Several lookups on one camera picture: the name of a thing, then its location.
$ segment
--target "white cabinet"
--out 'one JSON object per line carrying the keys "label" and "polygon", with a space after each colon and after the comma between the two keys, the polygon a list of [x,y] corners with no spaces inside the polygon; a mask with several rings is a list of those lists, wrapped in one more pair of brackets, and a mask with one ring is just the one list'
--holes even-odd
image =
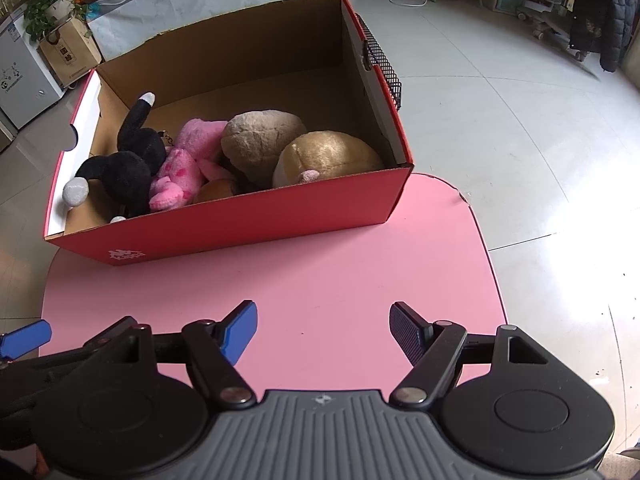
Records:
{"label": "white cabinet", "polygon": [[0,25],[0,109],[21,128],[64,93],[14,12]]}

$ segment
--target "tiled floor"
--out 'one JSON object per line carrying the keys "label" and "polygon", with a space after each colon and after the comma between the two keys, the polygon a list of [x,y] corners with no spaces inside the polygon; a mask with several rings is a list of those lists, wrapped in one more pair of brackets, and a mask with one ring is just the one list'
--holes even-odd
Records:
{"label": "tiled floor", "polygon": [[[640,94],[526,24],[442,0],[352,0],[402,78],[417,171],[457,186],[491,250],[511,322],[590,381],[640,436]],[[76,95],[0,155],[0,332],[40,314],[54,248],[42,211]]]}

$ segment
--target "stuffed toy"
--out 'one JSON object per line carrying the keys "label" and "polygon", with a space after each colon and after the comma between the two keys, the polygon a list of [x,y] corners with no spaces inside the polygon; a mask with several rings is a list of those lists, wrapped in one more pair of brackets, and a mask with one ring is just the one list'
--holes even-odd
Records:
{"label": "stuffed toy", "polygon": [[228,178],[220,178],[207,182],[200,188],[200,191],[193,199],[193,203],[209,202],[210,200],[218,200],[220,198],[229,198],[238,194],[238,183]]}
{"label": "stuffed toy", "polygon": [[310,132],[280,153],[273,187],[382,170],[378,154],[363,140],[342,132]]}
{"label": "stuffed toy", "polygon": [[226,125],[222,151],[252,184],[268,189],[280,152],[305,133],[305,125],[293,114],[278,110],[247,112]]}
{"label": "stuffed toy", "polygon": [[67,206],[84,202],[89,193],[87,181],[95,179],[111,199],[124,206],[124,218],[149,212],[151,179],[166,159],[161,134],[142,128],[155,99],[146,93],[133,105],[118,132],[117,152],[92,156],[82,163],[76,176],[63,187],[62,200]]}
{"label": "stuffed toy", "polygon": [[192,119],[168,149],[166,161],[151,185],[151,211],[176,209],[190,204],[206,181],[234,180],[215,163],[226,121]]}

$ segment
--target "black circular pad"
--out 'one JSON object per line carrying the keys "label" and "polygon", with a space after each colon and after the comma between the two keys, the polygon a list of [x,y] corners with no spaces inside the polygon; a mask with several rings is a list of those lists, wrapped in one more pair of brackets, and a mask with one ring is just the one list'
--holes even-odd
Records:
{"label": "black circular pad", "polygon": [[551,476],[597,465],[614,429],[607,402],[581,378],[508,365],[455,387],[440,425],[463,454],[501,472]]}
{"label": "black circular pad", "polygon": [[564,400],[540,390],[519,390],[495,403],[495,414],[515,430],[546,433],[564,424],[569,408]]}
{"label": "black circular pad", "polygon": [[152,471],[187,452],[208,420],[202,397],[156,372],[119,364],[99,384],[52,388],[33,413],[44,457],[82,478],[122,478]]}

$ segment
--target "blue gripper pad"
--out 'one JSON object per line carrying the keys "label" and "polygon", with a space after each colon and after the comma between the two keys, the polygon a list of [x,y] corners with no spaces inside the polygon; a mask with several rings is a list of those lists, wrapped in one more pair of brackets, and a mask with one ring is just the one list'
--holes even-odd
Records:
{"label": "blue gripper pad", "polygon": [[40,319],[18,330],[0,336],[0,359],[16,360],[31,350],[48,343],[51,326]]}
{"label": "blue gripper pad", "polygon": [[231,364],[235,365],[258,328],[258,309],[253,301],[247,301],[236,308],[222,323],[225,328],[220,351]]}

